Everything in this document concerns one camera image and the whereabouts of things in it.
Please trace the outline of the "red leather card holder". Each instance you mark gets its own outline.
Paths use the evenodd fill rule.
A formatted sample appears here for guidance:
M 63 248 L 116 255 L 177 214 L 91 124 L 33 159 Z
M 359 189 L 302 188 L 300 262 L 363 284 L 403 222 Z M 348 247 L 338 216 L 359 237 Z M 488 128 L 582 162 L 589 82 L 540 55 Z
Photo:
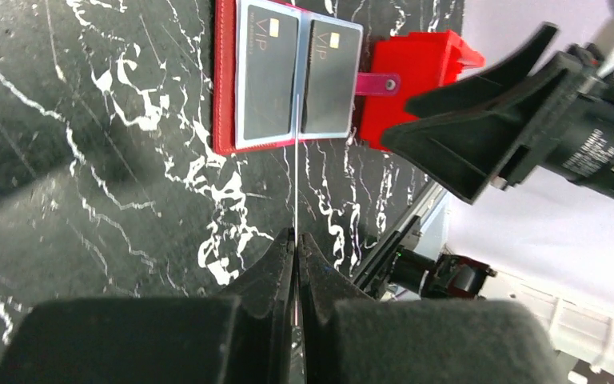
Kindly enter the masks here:
M 221 155 L 345 138 L 357 96 L 396 94 L 360 72 L 363 28 L 286 2 L 218 1 L 212 147 Z

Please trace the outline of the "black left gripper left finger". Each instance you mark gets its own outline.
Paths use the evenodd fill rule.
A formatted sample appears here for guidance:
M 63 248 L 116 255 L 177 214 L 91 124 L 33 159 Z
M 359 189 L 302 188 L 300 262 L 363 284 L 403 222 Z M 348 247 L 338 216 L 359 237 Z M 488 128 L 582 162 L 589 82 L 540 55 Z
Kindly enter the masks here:
M 77 298 L 36 306 L 0 383 L 285 383 L 295 233 L 208 297 Z

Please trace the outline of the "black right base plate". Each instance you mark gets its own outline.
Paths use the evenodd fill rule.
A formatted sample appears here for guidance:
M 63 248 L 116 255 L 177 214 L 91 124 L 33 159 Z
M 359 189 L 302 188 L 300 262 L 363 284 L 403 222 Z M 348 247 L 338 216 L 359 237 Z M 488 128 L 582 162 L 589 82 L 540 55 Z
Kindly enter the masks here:
M 433 260 L 402 245 L 404 237 L 418 229 L 421 218 L 412 216 L 372 251 L 353 275 L 353 284 L 368 296 L 382 299 L 390 285 L 400 286 L 422 298 L 479 299 L 488 278 L 497 272 L 489 265 L 457 254 L 440 254 Z

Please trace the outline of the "black credit card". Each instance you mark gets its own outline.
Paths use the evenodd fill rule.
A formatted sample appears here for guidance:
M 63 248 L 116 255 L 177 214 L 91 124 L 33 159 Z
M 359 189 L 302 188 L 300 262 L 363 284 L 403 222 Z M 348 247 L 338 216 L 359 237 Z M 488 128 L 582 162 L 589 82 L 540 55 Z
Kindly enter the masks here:
M 241 141 L 281 141 L 291 133 L 299 17 L 278 4 L 250 2 L 244 20 Z
M 301 123 L 301 95 L 296 94 L 294 109 L 294 134 L 293 134 L 293 234 L 294 245 L 297 246 L 299 235 L 299 131 Z

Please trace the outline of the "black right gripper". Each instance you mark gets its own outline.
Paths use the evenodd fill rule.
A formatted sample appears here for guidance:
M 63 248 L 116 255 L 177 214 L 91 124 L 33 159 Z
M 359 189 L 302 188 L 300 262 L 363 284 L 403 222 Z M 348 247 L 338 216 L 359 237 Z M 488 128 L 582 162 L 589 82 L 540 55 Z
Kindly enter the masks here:
M 409 98 L 416 120 L 381 143 L 469 204 L 537 167 L 614 200 L 614 75 L 599 73 L 594 45 L 576 44 L 534 71 L 557 32 L 544 22 L 496 65 Z

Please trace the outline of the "red plastic bin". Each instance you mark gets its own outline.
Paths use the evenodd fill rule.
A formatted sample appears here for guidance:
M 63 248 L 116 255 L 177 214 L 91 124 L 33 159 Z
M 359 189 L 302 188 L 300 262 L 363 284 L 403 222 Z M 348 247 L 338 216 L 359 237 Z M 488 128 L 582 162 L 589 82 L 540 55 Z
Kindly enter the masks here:
M 411 32 L 375 43 L 370 71 L 357 75 L 356 95 L 364 98 L 359 139 L 385 151 L 384 131 L 413 120 L 405 112 L 409 98 L 452 84 L 463 70 L 484 64 L 482 54 L 452 30 Z

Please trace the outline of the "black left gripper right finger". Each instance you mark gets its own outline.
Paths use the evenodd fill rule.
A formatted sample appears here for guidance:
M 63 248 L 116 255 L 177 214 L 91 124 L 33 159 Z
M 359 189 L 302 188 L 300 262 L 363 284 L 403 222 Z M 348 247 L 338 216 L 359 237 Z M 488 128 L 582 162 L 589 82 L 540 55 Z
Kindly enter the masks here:
M 379 302 L 297 240 L 308 383 L 564 383 L 548 335 L 511 301 Z

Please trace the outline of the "black VIP card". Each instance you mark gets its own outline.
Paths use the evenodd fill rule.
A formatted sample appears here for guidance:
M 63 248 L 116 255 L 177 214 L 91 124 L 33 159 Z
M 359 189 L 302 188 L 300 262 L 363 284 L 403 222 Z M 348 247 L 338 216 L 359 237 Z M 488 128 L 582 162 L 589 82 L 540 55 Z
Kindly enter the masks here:
M 349 135 L 363 27 L 336 18 L 310 21 L 300 137 Z

